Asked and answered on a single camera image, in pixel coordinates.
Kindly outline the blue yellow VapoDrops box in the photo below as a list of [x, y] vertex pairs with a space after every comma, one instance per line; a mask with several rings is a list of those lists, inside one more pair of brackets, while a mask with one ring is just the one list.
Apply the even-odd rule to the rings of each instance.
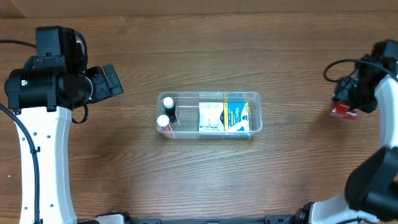
[[249, 131], [249, 105], [248, 103], [223, 103], [224, 131], [234, 133]]

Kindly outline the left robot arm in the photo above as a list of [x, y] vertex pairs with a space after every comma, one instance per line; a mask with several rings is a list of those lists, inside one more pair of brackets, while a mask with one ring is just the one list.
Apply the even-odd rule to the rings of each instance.
[[35, 31], [36, 54], [5, 81], [2, 110], [15, 123], [21, 151], [21, 223], [77, 223], [68, 165], [72, 112], [123, 92], [111, 64], [88, 66], [86, 41], [61, 26]]

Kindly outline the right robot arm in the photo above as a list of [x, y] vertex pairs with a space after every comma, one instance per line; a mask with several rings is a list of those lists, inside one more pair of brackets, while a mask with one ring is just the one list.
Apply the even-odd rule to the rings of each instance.
[[361, 58], [334, 61], [323, 71], [335, 84], [330, 114], [375, 113], [375, 150], [348, 176], [342, 193], [309, 202], [294, 215], [265, 223], [387, 223], [397, 221], [397, 41], [376, 42]]

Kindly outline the red white box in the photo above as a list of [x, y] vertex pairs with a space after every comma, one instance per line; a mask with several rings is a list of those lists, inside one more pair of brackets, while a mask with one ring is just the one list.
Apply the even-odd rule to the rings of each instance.
[[357, 109], [351, 109], [345, 101], [332, 101], [330, 116], [344, 119], [356, 119]]

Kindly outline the black bottle white cap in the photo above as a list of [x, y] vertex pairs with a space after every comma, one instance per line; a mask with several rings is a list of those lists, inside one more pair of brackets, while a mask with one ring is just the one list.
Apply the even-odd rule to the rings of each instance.
[[171, 123], [175, 123], [178, 120], [178, 109], [171, 97], [163, 99], [163, 106], [165, 108], [165, 114], [169, 117]]

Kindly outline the orange tube white cap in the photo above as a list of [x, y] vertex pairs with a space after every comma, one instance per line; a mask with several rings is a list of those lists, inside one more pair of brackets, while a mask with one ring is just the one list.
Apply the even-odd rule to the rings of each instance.
[[162, 114], [159, 115], [156, 119], [157, 130], [160, 133], [170, 132], [172, 131], [172, 127], [170, 125], [170, 119], [167, 115]]

